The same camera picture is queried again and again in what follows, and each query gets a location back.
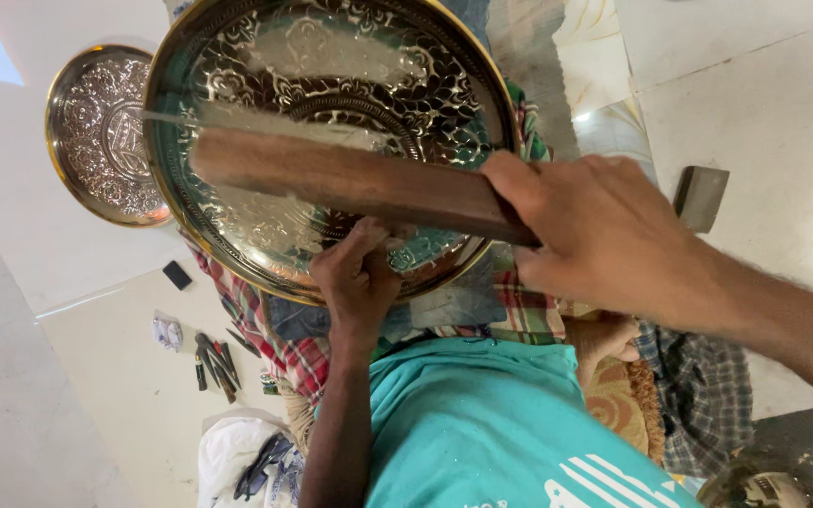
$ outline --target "engraved brass tray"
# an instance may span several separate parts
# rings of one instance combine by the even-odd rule
[[[172,218],[143,148],[143,92],[152,56],[120,45],[75,56],[52,82],[46,144],[83,206],[106,221],[156,226]]]
[[[187,164],[199,132],[192,126],[217,111],[346,124],[362,133],[351,141],[363,148],[470,171],[493,150],[518,146],[491,59],[430,0],[199,0],[156,53],[144,108],[190,120],[143,122],[152,174],[189,236],[252,284],[316,305],[323,300],[309,260],[357,217],[203,182]],[[389,256],[405,280],[399,301],[456,278],[489,244],[418,228]]]

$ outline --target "smartphone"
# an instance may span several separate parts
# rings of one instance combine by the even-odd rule
[[[175,286],[181,291],[183,291],[185,287],[189,286],[190,282],[193,282],[193,279],[187,275],[187,272],[183,271],[181,265],[179,265],[177,261],[168,263],[168,266],[162,269],[162,273],[168,276],[168,279],[174,282]]]

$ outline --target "wooden block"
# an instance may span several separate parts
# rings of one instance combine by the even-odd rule
[[[478,173],[227,128],[204,129],[190,164],[213,185],[293,195],[352,214],[541,245]]]
[[[690,166],[683,170],[674,207],[687,228],[696,233],[711,230],[729,178],[730,172],[722,169]]]

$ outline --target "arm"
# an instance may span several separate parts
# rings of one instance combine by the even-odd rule
[[[369,357],[402,282],[379,247],[388,235],[377,220],[363,219],[310,263],[332,315],[332,361],[312,428],[302,508],[363,504],[372,445]]]
[[[516,251],[527,286],[719,335],[813,384],[813,293],[694,236],[632,160],[530,167],[498,153],[482,172],[544,244]]]

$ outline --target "teal t-shirt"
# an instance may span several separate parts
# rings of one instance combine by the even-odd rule
[[[572,346],[434,339],[372,364],[367,506],[700,506],[589,416]]]

